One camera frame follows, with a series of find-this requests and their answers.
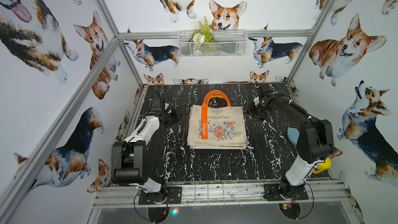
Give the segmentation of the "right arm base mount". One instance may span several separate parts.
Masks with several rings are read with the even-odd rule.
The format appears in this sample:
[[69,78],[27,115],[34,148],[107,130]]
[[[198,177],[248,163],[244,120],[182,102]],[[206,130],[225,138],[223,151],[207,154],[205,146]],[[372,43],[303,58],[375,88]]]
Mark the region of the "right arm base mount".
[[291,186],[285,181],[282,181],[278,184],[265,184],[263,198],[267,201],[292,201],[309,199],[304,184],[299,186]]

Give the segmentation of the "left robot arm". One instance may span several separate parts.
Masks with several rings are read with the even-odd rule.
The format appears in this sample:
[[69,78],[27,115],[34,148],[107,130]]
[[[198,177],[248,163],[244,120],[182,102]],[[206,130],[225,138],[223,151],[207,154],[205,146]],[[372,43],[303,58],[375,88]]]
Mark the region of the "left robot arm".
[[112,183],[136,186],[146,194],[166,197],[165,181],[159,183],[149,176],[147,145],[158,129],[169,128],[181,118],[170,100],[154,91],[149,108],[140,115],[140,124],[130,136],[112,146]]

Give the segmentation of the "cream bag orange handles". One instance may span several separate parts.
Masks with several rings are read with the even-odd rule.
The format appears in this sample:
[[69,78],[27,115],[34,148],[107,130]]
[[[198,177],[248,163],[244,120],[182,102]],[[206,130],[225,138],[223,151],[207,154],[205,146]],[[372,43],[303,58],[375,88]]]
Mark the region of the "cream bag orange handles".
[[191,106],[187,144],[194,148],[245,149],[247,134],[242,106]]

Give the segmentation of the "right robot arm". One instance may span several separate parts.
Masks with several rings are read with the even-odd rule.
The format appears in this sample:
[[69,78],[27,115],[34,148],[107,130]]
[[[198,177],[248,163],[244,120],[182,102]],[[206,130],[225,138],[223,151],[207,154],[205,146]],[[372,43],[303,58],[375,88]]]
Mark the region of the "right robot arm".
[[329,158],[335,152],[332,124],[310,115],[294,103],[285,93],[263,91],[256,86],[257,96],[248,107],[248,114],[265,119],[272,111],[283,112],[294,123],[287,130],[288,139],[296,147],[297,157],[291,168],[282,176],[278,191],[286,197],[300,191],[312,173],[320,173],[331,167]]

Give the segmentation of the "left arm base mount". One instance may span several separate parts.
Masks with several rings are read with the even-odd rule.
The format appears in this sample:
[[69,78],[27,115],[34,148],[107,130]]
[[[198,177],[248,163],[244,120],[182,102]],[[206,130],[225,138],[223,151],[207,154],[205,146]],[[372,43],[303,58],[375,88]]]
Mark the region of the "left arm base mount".
[[176,186],[166,186],[161,188],[157,193],[140,194],[138,201],[139,205],[154,205],[154,204],[180,204],[182,197],[182,188]]

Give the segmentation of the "cream bag yellow handles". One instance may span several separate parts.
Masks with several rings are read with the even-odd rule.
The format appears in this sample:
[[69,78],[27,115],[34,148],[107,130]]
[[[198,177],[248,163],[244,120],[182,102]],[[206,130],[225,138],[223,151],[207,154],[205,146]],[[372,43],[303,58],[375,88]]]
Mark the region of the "cream bag yellow handles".
[[224,99],[227,103],[227,107],[231,107],[229,98],[220,90],[213,90],[213,91],[209,92],[205,97],[205,104],[208,106],[209,101],[216,97]]

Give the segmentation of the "black canvas bag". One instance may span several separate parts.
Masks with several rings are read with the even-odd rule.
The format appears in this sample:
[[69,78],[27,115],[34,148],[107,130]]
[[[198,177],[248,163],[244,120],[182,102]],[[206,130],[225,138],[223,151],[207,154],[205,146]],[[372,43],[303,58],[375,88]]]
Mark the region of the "black canvas bag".
[[219,148],[194,148],[191,147],[195,153],[203,153],[203,154],[238,154],[241,151],[245,151],[246,149],[241,148],[231,148],[231,147],[219,147]]

